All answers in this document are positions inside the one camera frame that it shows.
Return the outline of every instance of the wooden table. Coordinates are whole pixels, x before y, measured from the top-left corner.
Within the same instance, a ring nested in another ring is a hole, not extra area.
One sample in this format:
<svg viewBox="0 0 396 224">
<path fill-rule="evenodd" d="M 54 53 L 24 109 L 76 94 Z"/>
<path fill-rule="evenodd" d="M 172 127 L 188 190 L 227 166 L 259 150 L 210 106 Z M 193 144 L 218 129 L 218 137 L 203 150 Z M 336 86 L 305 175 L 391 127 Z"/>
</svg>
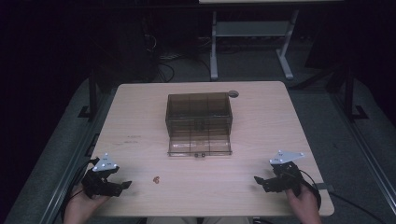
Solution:
<svg viewBox="0 0 396 224">
<path fill-rule="evenodd" d="M 170 93 L 238 91 L 233 111 L 233 155 L 169 157 L 165 113 Z M 280 150 L 303 152 L 295 161 L 322 183 L 311 149 L 282 82 L 124 84 L 119 86 L 93 152 L 120 167 L 111 182 L 133 180 L 99 216 L 272 217 L 292 214 L 285 194 L 266 193 L 253 176 L 274 177 L 269 160 Z M 153 182 L 160 177 L 158 184 Z M 334 208 L 321 190 L 320 214 Z"/>
</svg>

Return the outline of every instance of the metal stand leg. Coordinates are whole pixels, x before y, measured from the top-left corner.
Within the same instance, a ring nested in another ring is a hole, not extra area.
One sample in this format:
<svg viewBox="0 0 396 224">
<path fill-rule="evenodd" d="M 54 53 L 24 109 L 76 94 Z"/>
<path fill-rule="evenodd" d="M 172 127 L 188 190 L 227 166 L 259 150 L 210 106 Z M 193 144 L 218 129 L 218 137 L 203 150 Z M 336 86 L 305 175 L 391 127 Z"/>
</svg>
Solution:
<svg viewBox="0 0 396 224">
<path fill-rule="evenodd" d="M 293 14 L 291 16 L 290 23 L 288 26 L 288 31 L 286 32 L 286 35 L 285 35 L 285 43 L 283 44 L 282 49 L 276 50 L 277 58 L 280 61 L 280 65 L 282 66 L 283 73 L 285 74 L 285 77 L 287 79 L 293 79 L 293 73 L 290 70 L 288 61 L 286 60 L 285 56 L 286 56 L 286 51 L 289 46 L 291 35 L 293 34 L 294 24 L 297 20 L 298 12 L 299 12 L 299 10 L 293 11 Z"/>
<path fill-rule="evenodd" d="M 326 86 L 326 90 L 329 92 L 338 92 L 340 86 L 342 85 L 342 83 L 344 83 L 343 69 L 344 68 L 342 64 L 335 64 L 334 66 L 317 73 L 316 75 L 305 80 L 304 82 L 289 87 L 289 90 L 302 90 L 326 76 L 332 76 L 331 81 L 329 81 L 328 85 Z M 336 83 L 339 82 L 338 79 L 343 79 L 342 83 Z"/>
<path fill-rule="evenodd" d="M 212 51 L 210 52 L 210 80 L 218 80 L 218 59 L 216 57 L 216 11 L 212 22 Z"/>
<path fill-rule="evenodd" d="M 90 86 L 90 106 L 83 106 L 78 117 L 89 118 L 88 121 L 91 122 L 97 112 L 96 82 L 93 70 L 88 78 L 88 83 Z"/>
<path fill-rule="evenodd" d="M 355 119 L 368 119 L 367 114 L 364 112 L 361 105 L 355 105 L 358 110 L 358 114 L 354 114 L 352 111 L 353 106 L 353 84 L 354 84 L 353 72 L 346 72 L 346 89 L 345 89 L 345 101 L 344 101 L 344 112 L 349 118 L 349 121 L 354 122 Z"/>
</svg>

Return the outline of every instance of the clear plastic box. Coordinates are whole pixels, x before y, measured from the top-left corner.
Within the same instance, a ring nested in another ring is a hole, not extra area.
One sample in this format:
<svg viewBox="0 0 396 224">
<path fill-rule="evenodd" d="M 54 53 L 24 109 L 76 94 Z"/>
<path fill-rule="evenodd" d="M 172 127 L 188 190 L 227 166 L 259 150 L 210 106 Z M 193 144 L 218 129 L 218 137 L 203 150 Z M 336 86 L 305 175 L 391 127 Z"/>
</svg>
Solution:
<svg viewBox="0 0 396 224">
<path fill-rule="evenodd" d="M 228 92 L 170 94 L 166 109 L 169 156 L 231 155 Z"/>
</svg>

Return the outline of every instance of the hand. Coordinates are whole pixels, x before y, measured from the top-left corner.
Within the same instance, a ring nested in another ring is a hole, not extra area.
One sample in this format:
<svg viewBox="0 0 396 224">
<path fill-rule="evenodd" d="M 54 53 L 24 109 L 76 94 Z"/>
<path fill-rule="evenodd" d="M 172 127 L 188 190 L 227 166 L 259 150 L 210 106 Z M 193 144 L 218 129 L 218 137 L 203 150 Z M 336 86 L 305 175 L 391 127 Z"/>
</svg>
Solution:
<svg viewBox="0 0 396 224">
<path fill-rule="evenodd" d="M 93 195 L 90 199 L 81 184 L 73 190 L 72 197 L 64 212 L 65 224 L 83 224 L 93 215 L 93 212 L 110 198 L 108 196 Z"/>
<path fill-rule="evenodd" d="M 293 213 L 304 224 L 321 224 L 318 203 L 315 195 L 304 185 L 296 197 L 292 189 L 285 190 Z"/>
</svg>

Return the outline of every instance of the white stand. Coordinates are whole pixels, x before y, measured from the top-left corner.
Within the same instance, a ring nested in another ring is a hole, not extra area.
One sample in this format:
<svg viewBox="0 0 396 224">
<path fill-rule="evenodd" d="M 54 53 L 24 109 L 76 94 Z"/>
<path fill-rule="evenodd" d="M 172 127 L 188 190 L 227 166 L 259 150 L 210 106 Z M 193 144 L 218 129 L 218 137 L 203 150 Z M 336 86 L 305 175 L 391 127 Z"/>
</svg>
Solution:
<svg viewBox="0 0 396 224">
<path fill-rule="evenodd" d="M 217 36 L 285 36 L 285 42 L 281 49 L 276 50 L 283 73 L 287 79 L 293 79 L 286 51 L 289 46 L 294 24 L 299 10 L 294 10 L 290 21 L 217 21 L 216 11 L 213 12 L 212 21 L 212 50 L 210 52 L 210 79 L 217 80 L 218 60 L 216 57 Z"/>
</svg>

